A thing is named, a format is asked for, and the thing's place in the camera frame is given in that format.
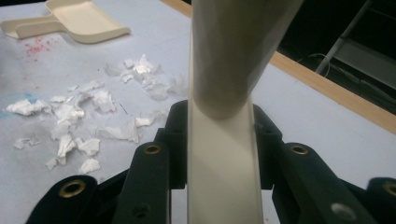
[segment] white table surface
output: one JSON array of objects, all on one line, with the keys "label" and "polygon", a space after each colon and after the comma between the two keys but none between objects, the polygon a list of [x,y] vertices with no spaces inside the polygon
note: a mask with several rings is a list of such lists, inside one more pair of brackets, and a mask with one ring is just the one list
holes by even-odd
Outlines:
[{"label": "white table surface", "polygon": [[[119,126],[126,120],[168,109],[187,95],[172,94],[154,101],[135,80],[127,84],[106,74],[107,66],[147,54],[161,64],[167,81],[188,78],[190,19],[158,0],[95,0],[112,18],[132,29],[131,35],[93,45],[82,45],[67,34],[51,34],[16,40],[0,34],[0,223],[23,223],[47,190],[59,180],[78,173],[88,157],[79,151],[68,155],[66,166],[49,171],[44,165],[56,155],[58,142],[50,139],[56,123],[53,115],[23,117],[5,111],[7,105],[24,98],[48,101],[53,95],[78,95],[67,88],[91,80],[105,82],[117,111],[103,114],[87,103],[87,116],[73,132],[91,137],[93,124]],[[0,7],[0,20],[46,15],[43,3]],[[341,178],[365,188],[375,176],[396,178],[396,137],[371,121],[345,109],[297,79],[269,64],[253,94],[253,103],[270,116],[285,142],[311,146]],[[124,113],[122,105],[128,112]],[[141,130],[141,143],[151,141],[165,120]],[[34,133],[42,142],[16,149],[16,139]],[[89,173],[103,181],[127,169],[138,144],[99,137],[101,151],[95,158],[102,169]],[[173,223],[186,223],[186,191],[173,194]],[[265,223],[278,223],[270,192],[263,193]]]}]

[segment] cream plastic dustpan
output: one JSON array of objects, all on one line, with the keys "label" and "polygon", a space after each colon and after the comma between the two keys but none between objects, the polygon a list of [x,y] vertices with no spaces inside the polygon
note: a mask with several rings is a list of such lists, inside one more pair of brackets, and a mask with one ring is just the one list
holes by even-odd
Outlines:
[{"label": "cream plastic dustpan", "polygon": [[6,35],[22,39],[53,32],[67,32],[77,42],[92,44],[131,32],[97,7],[91,0],[49,0],[48,16],[3,21]]}]

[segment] dustpan handle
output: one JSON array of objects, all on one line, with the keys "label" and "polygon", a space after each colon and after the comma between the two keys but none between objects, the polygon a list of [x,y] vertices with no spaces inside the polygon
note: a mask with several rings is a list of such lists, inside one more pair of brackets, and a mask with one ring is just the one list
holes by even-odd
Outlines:
[{"label": "dustpan handle", "polygon": [[17,39],[64,31],[64,26],[53,15],[3,21],[0,26],[6,35]]}]

